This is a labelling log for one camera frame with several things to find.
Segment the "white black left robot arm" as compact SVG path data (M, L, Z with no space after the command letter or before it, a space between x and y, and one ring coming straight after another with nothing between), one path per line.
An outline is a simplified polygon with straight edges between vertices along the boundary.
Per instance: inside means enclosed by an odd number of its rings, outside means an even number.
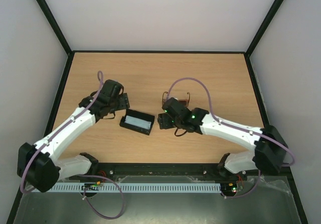
M32 145L24 143L19 148L17 174L22 179L21 185L28 182L40 192L46 192L61 179L96 174L99 162L88 153L67 159L59 157L89 127L108 114L128 108L126 93L114 98L99 93L82 99L74 112L54 131Z

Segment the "light blue cleaning cloth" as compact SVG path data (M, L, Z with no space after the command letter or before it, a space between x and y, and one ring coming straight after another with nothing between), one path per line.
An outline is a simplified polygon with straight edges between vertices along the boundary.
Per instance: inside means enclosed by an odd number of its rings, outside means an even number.
M146 130L149 130L151 126L151 122L143 119L135 118L132 116L126 116L125 123L135 127L143 128Z

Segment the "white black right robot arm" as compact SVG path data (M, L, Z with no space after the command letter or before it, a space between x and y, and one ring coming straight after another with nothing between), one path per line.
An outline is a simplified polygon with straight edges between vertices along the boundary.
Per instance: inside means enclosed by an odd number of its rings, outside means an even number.
M158 115L157 122L160 129L183 129L187 133L219 137L244 147L245 152L227 153L221 158L218 170L223 179L255 169L277 175L284 165L288 145L274 126L249 127L222 118L216 120L202 108L186 108L178 113L165 110Z

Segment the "brown translucent sunglasses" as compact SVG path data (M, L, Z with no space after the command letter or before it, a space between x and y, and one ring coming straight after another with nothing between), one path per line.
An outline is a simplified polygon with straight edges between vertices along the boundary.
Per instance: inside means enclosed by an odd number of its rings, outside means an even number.
M166 102L166 96L167 96L168 92L167 91L164 91L163 92L163 95L162 95L162 105ZM187 92L187 98L185 99L178 99L176 98L176 100L178 102L180 102L181 104L183 104L185 107L188 107L189 106L189 103L190 103L190 98L191 98L191 95L189 92Z

